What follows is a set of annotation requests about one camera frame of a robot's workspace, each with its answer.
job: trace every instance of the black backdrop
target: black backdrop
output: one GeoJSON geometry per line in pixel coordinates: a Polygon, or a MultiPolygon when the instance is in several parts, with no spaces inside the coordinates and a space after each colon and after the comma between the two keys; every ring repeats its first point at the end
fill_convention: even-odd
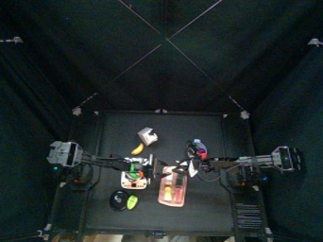
{"type": "Polygon", "coordinates": [[[48,144],[98,93],[84,108],[239,112],[235,98],[258,153],[306,154],[309,173],[267,190],[271,225],[322,240],[321,1],[3,1],[0,17],[0,39],[24,41],[0,43],[0,234],[43,228],[48,144]]]}

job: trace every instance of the white object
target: white object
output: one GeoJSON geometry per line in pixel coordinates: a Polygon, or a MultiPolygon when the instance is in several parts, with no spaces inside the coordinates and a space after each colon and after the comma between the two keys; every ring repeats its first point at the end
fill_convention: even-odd
{"type": "Polygon", "coordinates": [[[143,140],[143,142],[147,146],[158,141],[158,136],[157,136],[155,133],[153,133],[151,128],[145,128],[143,130],[141,130],[138,132],[138,135],[139,135],[141,139],[143,140]]]}
{"type": "Polygon", "coordinates": [[[242,111],[241,117],[242,117],[242,119],[249,119],[250,113],[247,111],[242,111]]]}
{"type": "Polygon", "coordinates": [[[193,161],[190,162],[190,166],[189,166],[189,173],[190,173],[190,176],[191,178],[197,175],[197,170],[195,170],[195,166],[194,166],[194,163],[193,161]]]}
{"type": "Polygon", "coordinates": [[[311,39],[309,44],[317,45],[317,47],[319,47],[319,45],[323,45],[323,43],[318,39],[311,39]]]}
{"type": "Polygon", "coordinates": [[[131,182],[129,179],[127,179],[127,173],[123,171],[122,172],[122,186],[123,188],[126,189],[146,189],[147,188],[147,184],[149,184],[149,181],[147,181],[147,178],[142,178],[134,182],[131,182]]]}

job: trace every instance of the black curtain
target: black curtain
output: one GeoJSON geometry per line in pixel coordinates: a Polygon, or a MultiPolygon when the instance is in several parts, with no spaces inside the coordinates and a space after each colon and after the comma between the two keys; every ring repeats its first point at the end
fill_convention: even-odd
{"type": "MultiPolygon", "coordinates": [[[[16,33],[0,25],[6,39],[16,33]]],[[[23,43],[0,43],[0,237],[46,226],[55,194],[50,145],[66,140],[72,112],[23,43]]]]}
{"type": "Polygon", "coordinates": [[[254,113],[259,154],[298,147],[303,170],[273,174],[266,189],[267,215],[277,234],[293,241],[322,241],[323,228],[323,48],[313,47],[254,113]]]}

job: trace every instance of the banana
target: banana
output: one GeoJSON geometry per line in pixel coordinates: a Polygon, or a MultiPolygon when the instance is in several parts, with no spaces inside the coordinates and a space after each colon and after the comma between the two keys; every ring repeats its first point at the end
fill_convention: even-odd
{"type": "Polygon", "coordinates": [[[146,147],[145,144],[141,143],[141,145],[138,146],[138,148],[131,151],[131,155],[139,155],[143,152],[145,147],[146,147]]]}

